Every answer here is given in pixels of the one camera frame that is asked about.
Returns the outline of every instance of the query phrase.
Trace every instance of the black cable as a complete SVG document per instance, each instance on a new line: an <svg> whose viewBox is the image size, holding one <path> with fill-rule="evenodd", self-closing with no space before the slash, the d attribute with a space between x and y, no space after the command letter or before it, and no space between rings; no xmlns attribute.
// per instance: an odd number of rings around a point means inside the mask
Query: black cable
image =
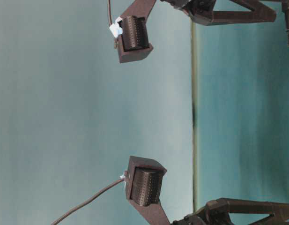
<svg viewBox="0 0 289 225"><path fill-rule="evenodd" d="M60 223L63 219L65 219L66 217L68 217L70 214L72 214L73 212L79 210L80 208L84 207L85 205L88 205L89 203L91 203L93 200L95 200L97 197L99 197L102 193L104 193L105 191L109 190L110 188L114 187L115 185L119 184L120 182L123 182L125 179L119 179L113 183L111 183L110 185L108 185L107 187L105 187L104 189L100 190L98 193L96 193L94 196L92 196L91 198L89 198L88 200L86 200L85 202L79 204L78 206L72 208L70 211L68 211L67 213L65 213L63 216L61 216L59 219L57 219L56 221L54 221L51 225L57 225L58 223Z"/></svg>

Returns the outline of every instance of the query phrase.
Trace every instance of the teal background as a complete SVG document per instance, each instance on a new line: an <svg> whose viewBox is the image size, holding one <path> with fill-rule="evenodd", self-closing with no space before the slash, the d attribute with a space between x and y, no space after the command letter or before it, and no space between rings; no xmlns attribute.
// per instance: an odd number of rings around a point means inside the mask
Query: teal background
<svg viewBox="0 0 289 225"><path fill-rule="evenodd" d="M194 31L197 207L220 197L289 203L289 48L280 4L267 5L274 23ZM229 1L216 9L242 10Z"/></svg>
<svg viewBox="0 0 289 225"><path fill-rule="evenodd" d="M113 19L131 3L112 1ZM50 224L130 155L168 169L171 221L192 212L189 18L157 2L154 51L119 64L106 13L106 0L0 0L0 225ZM123 184L61 224L114 223L147 224Z"/></svg>

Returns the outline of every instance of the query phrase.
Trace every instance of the cable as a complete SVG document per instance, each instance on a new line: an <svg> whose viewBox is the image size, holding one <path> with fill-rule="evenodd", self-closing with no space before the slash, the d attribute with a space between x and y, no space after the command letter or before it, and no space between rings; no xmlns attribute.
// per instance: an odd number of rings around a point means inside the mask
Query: cable
<svg viewBox="0 0 289 225"><path fill-rule="evenodd" d="M108 22L109 26L112 25L112 17L111 17L111 3L110 0L107 0L107 8L108 8Z"/></svg>
<svg viewBox="0 0 289 225"><path fill-rule="evenodd" d="M108 23L109 26L112 25L112 16L111 16L111 3L110 0L107 0L107 8L108 8ZM117 38L114 38L114 48L117 48Z"/></svg>
<svg viewBox="0 0 289 225"><path fill-rule="evenodd" d="M56 221L54 221L51 225L57 225L58 223L60 223L63 219L65 219L66 217L68 217L70 214L72 214L73 212L79 210L80 208L84 207L85 205L88 205L89 203L91 203L93 200L95 200L97 197L99 197L102 193L104 193L105 191L109 190L110 188L114 187L115 185L119 184L120 182L123 182L125 179L121 178L113 183L111 183L110 185L108 185L107 187L105 187L104 189L100 190L98 193L96 193L94 196L92 196L91 198L89 198L88 200L86 200L85 202L79 204L78 206L72 208L70 211L68 211L67 213L65 213L63 216L61 216L59 219L57 219Z"/></svg>

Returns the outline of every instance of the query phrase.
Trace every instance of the ridged sensor surface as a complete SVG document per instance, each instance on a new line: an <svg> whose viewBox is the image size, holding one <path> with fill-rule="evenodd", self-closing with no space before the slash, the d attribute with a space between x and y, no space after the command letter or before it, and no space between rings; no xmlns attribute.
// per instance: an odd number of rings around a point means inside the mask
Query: ridged sensor surface
<svg viewBox="0 0 289 225"><path fill-rule="evenodd" d="M161 171L136 168L132 199L140 206L159 202L163 174Z"/></svg>
<svg viewBox="0 0 289 225"><path fill-rule="evenodd" d="M121 22L122 38L126 51L148 48L148 33L143 18L134 15L124 18Z"/></svg>

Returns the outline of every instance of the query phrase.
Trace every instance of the white tape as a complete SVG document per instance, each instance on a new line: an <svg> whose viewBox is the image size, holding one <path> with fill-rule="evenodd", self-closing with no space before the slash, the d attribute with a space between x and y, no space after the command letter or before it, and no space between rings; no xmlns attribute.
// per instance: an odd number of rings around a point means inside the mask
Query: white tape
<svg viewBox="0 0 289 225"><path fill-rule="evenodd" d="M125 189L126 189L126 173L127 173L127 171L124 171L124 174L122 174L122 175L120 176L121 179L125 179L125 180L124 180Z"/></svg>
<svg viewBox="0 0 289 225"><path fill-rule="evenodd" d="M113 23L109 29L111 31L111 33L113 34L113 36L115 38L118 38L118 36L120 34L122 34L122 28L119 26L119 22L122 21L122 18L118 17L116 20L115 20L115 23Z"/></svg>

